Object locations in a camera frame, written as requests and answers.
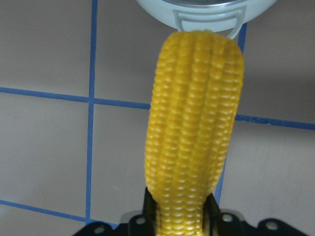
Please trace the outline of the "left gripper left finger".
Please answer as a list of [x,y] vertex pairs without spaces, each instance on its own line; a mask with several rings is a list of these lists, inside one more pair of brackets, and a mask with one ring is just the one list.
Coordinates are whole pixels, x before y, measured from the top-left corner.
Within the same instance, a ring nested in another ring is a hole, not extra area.
[[144,192],[144,200],[142,206],[142,214],[145,218],[145,224],[148,228],[148,232],[150,236],[155,236],[157,233],[156,230],[156,212],[157,212],[157,204],[153,199],[151,193],[148,188],[145,188]]

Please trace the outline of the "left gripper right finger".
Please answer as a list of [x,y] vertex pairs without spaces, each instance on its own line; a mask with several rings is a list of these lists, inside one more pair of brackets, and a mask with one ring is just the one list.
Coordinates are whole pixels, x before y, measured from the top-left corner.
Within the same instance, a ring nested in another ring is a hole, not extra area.
[[211,193],[204,203],[202,232],[204,236],[216,235],[216,220],[220,214],[220,208],[215,200],[213,193]]

